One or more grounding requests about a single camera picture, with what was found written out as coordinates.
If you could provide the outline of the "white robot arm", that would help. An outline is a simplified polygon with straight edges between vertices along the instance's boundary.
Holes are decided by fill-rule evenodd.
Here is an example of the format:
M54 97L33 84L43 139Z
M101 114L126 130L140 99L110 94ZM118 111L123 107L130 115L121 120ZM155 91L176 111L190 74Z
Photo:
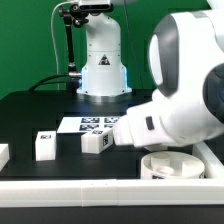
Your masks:
M148 63L156 90L115 124L116 144L181 147L224 134L224 5L165 16Z

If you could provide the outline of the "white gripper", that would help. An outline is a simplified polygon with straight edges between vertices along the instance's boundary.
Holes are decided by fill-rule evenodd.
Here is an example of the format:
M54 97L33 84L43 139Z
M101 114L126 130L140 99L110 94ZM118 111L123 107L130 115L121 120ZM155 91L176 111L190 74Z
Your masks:
M113 127L116 145L171 146L174 140L161 125L155 105L139 105L127 109Z

